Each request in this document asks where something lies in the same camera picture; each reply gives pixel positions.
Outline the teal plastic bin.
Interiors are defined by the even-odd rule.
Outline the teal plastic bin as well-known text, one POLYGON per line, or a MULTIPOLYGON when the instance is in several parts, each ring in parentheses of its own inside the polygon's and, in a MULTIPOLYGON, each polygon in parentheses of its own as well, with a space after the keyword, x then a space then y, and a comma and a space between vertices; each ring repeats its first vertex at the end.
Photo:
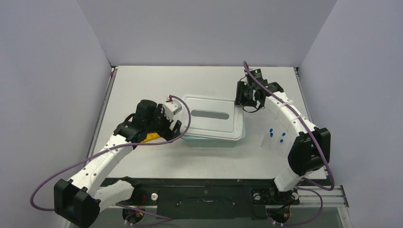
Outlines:
POLYGON ((242 136, 239 140, 223 140, 217 138, 203 138, 196 136, 183 136, 184 144, 188 147, 207 147, 207 148, 234 148, 236 147, 246 136, 246 126, 243 124, 242 136))

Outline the yellow test tube rack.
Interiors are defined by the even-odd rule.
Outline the yellow test tube rack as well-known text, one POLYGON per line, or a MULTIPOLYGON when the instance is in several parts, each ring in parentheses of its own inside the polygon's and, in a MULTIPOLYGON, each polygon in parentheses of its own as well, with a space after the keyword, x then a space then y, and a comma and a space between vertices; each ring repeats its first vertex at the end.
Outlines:
POLYGON ((153 141, 153 140, 156 140, 159 138, 160 138, 160 135, 158 133, 149 133, 147 135, 147 137, 143 141, 141 141, 141 143, 148 143, 150 141, 153 141))

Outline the white plastic bin lid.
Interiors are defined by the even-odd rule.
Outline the white plastic bin lid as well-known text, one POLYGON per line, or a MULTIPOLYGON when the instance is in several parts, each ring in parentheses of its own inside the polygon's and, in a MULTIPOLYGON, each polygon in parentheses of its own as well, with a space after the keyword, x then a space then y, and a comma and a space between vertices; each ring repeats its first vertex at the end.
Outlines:
POLYGON ((180 120, 187 137, 238 141, 243 137, 244 112, 230 98, 206 95, 184 95, 190 115, 184 111, 180 120))

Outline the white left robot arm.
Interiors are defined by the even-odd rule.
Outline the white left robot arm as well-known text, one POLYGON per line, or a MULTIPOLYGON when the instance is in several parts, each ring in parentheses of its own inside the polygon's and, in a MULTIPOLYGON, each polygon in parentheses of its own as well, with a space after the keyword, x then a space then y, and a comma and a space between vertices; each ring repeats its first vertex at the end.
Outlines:
POLYGON ((136 147, 152 145, 144 142, 149 134, 158 134, 165 144, 182 137, 182 122, 173 119, 183 109, 190 110, 182 99, 173 95, 162 104, 141 100, 136 111, 116 127, 102 151, 87 158, 85 166, 68 180, 57 181, 55 213, 80 228, 88 228, 108 207, 124 200, 129 204, 138 203, 142 191, 134 179, 123 177, 104 188, 101 184, 136 147))

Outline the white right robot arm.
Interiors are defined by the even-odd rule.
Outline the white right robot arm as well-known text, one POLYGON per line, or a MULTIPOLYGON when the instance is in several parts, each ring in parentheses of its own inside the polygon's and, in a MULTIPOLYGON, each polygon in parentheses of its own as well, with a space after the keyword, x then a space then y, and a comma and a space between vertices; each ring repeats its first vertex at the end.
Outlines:
POLYGON ((263 79, 260 69, 244 69, 246 80, 237 83, 235 105, 266 109, 284 128, 279 136, 270 129, 269 145, 285 155, 287 167, 274 179, 274 186, 268 190, 269 199, 280 203, 287 197, 287 191, 311 173, 329 163, 330 132, 310 122, 288 98, 277 83, 263 79))

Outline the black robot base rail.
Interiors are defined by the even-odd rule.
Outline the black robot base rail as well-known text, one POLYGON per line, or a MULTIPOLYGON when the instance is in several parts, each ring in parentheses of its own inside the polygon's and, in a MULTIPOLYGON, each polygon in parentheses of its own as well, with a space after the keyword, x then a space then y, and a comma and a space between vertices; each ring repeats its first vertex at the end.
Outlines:
POLYGON ((271 179, 134 179, 125 206, 155 207, 173 219, 266 219, 300 203, 296 190, 279 192, 271 179))

